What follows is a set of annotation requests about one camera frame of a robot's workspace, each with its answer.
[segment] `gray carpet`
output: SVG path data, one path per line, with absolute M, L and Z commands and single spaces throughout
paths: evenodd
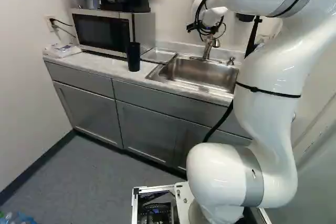
M 127 224 L 131 223 L 133 187 L 180 181 L 76 136 L 1 210 L 22 211 L 39 224 Z

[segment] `stainless steel sink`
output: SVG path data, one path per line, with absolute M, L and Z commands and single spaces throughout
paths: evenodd
M 177 55 L 146 78 L 213 94 L 233 94 L 238 72 L 233 66 Z

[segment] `cabinet door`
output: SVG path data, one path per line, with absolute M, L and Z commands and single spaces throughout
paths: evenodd
M 124 147 L 156 162 L 171 165 L 178 119 L 117 101 Z
M 203 141 L 210 128 L 183 120 L 180 121 L 180 124 L 180 129 L 183 130 L 180 131 L 179 138 L 176 142 L 174 166 L 181 170 L 185 170 L 188 152 L 196 144 Z M 209 139 L 209 143 L 245 146 L 249 145 L 250 141 L 250 139 L 218 130 Z
M 54 86 L 74 128 L 122 148 L 115 100 L 58 82 Z

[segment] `gray countertop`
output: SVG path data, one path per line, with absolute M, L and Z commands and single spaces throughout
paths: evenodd
M 51 63 L 98 74 L 100 76 L 109 77 L 115 80 L 120 80 L 172 94 L 178 94 L 188 98 L 211 102 L 218 105 L 229 106 L 231 100 L 233 99 L 233 95 L 212 95 L 198 89 L 193 90 L 189 88 L 173 86 L 168 83 L 148 80 L 145 77 L 158 66 L 158 64 L 155 63 L 142 61 L 140 64 L 140 71 L 130 72 L 128 70 L 128 63 L 126 61 L 93 55 L 86 52 L 65 58 L 53 58 L 51 56 L 44 55 L 43 59 Z

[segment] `black tumbler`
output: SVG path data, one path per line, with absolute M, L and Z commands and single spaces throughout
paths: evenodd
M 140 70 L 140 43 L 130 42 L 127 48 L 128 69 L 131 72 Z

